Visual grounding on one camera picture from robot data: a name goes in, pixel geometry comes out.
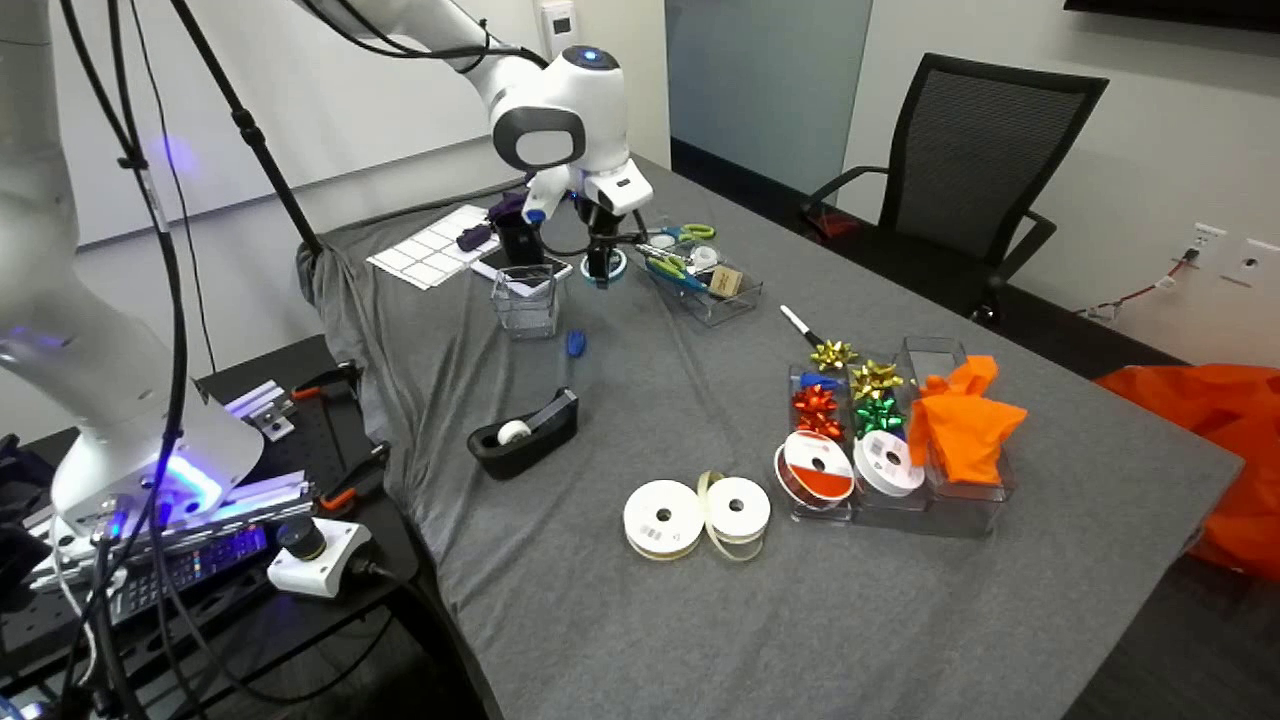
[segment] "gray table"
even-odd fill
[[[441,210],[327,236],[320,317],[369,363],[398,467],[393,494],[441,563],[441,590],[503,715],[1059,715],[1122,638],[1236,458],[1063,369],[831,253],[649,166],[649,219],[709,219],[764,274],[755,312],[706,329],[649,274],[568,282],[588,330],[571,369],[579,433],[498,484],[465,452],[487,421],[540,408],[558,342],[498,330],[479,282],[416,290],[366,255]],[[562,248],[585,232],[558,216]],[[755,476],[787,433],[794,305],[823,337],[898,348],[954,337],[1001,359],[991,397],[1023,405],[1010,446],[1020,481],[988,538],[775,520],[732,568],[713,548],[649,563],[621,536],[630,493],[706,467]]]

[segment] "black office chair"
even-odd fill
[[[1055,232],[1031,201],[1106,89],[1098,77],[928,52],[902,109],[888,166],[840,171],[804,201],[799,224],[874,273],[997,323],[997,290]],[[865,171],[888,171],[885,207],[881,224],[852,224],[848,238],[848,216],[828,197]]]

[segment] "wall outlet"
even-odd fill
[[[1280,273],[1280,248],[1268,238],[1245,238],[1226,255],[1226,278],[1240,287],[1256,287],[1266,274]]]
[[[1210,264],[1215,264],[1215,255],[1226,253],[1226,245],[1229,245],[1229,232],[1226,232],[1226,228],[1215,228],[1215,224],[1197,224],[1190,248],[1197,253],[1197,264],[1210,266]]]

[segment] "orange cloth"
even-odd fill
[[[1001,484],[1001,452],[1029,410],[985,397],[997,372],[997,355],[970,355],[947,379],[925,379],[907,423],[914,463],[942,463],[954,484]]]
[[[1280,580],[1280,372],[1278,369],[1122,369],[1118,397],[1245,457],[1210,512],[1197,555]]]

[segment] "tape dispenser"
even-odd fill
[[[512,481],[575,435],[575,390],[562,387],[546,408],[486,423],[467,452],[493,481]]]

